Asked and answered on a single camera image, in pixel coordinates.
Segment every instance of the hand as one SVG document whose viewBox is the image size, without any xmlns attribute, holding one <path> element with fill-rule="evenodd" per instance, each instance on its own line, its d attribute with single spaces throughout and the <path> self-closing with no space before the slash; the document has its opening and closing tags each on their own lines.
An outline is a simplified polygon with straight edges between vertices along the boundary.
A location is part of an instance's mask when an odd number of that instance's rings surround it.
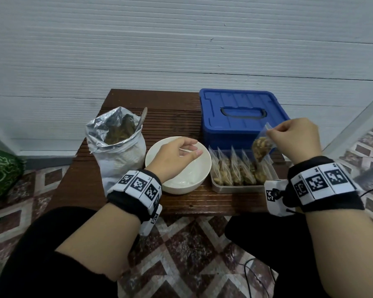
<svg viewBox="0 0 373 298">
<path fill-rule="evenodd" d="M 153 172 L 162 183 L 174 178 L 203 153 L 193 145 L 196 143 L 198 143 L 196 139 L 180 137 L 162 145 L 155 158 L 145 169 Z"/>
<path fill-rule="evenodd" d="M 318 126 L 308 118 L 284 121 L 266 134 L 293 164 L 322 155 Z"/>
</svg>

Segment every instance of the lid handle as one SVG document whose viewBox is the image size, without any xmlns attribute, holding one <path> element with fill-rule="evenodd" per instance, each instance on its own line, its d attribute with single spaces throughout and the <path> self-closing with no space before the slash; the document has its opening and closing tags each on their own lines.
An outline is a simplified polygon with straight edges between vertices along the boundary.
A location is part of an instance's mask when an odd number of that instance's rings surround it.
<svg viewBox="0 0 373 298">
<path fill-rule="evenodd" d="M 245 106 L 240 106 L 240 107 L 234 108 L 234 107 L 231 107 L 231 106 L 223 106 L 223 107 L 220 108 L 220 110 L 221 110 L 222 114 L 224 114 L 225 116 L 228 116 L 228 117 L 232 117 L 232 118 L 259 120 L 259 119 L 263 119 L 267 116 L 267 112 L 263 108 L 248 108 L 248 107 L 245 107 Z M 246 113 L 246 111 L 253 111 L 253 112 L 259 111 L 261 115 L 260 116 L 231 115 L 231 114 L 227 113 L 226 110 L 234 111 L 234 112 L 241 111 L 244 114 Z"/>
</svg>

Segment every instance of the silver foil lining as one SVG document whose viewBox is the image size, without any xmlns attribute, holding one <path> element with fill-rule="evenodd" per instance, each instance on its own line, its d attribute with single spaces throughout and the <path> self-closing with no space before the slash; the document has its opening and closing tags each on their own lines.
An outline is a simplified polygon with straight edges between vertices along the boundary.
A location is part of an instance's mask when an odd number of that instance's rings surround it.
<svg viewBox="0 0 373 298">
<path fill-rule="evenodd" d="M 120 106 L 91 120 L 86 125 L 85 129 L 90 151 L 97 153 L 117 149 L 135 138 L 135 136 L 141 132 L 142 125 L 140 125 L 140 127 L 136 129 L 129 138 L 112 145 L 106 144 L 104 141 L 108 135 L 109 128 L 113 126 L 124 128 L 125 125 L 122 125 L 122 121 L 124 121 L 124 119 L 134 121 L 134 127 L 137 127 L 140 117 Z"/>
</svg>

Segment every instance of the forearm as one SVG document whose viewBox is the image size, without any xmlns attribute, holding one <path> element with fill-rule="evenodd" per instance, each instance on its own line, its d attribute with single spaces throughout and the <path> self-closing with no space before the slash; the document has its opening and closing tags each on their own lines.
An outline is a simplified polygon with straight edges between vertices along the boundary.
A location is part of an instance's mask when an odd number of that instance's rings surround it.
<svg viewBox="0 0 373 298">
<path fill-rule="evenodd" d="M 373 297 L 373 222 L 363 210 L 306 213 L 319 276 L 336 297 Z"/>
<path fill-rule="evenodd" d="M 57 252 L 117 280 L 141 226 L 137 216 L 108 203 L 66 239 Z"/>
</svg>

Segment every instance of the white bowl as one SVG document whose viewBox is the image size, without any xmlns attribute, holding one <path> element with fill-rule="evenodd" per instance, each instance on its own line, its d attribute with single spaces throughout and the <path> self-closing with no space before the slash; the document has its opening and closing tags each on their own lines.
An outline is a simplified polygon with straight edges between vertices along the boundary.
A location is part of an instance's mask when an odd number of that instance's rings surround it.
<svg viewBox="0 0 373 298">
<path fill-rule="evenodd" d="M 148 166 L 160 147 L 179 137 L 169 137 L 156 142 L 148 151 L 145 158 L 145 166 Z M 196 160 L 192 161 L 183 171 L 174 178 L 162 184 L 163 191 L 171 194 L 185 194 L 198 188 L 206 179 L 211 169 L 211 157 L 207 148 L 198 142 L 195 146 L 203 150 L 203 154 Z"/>
</svg>

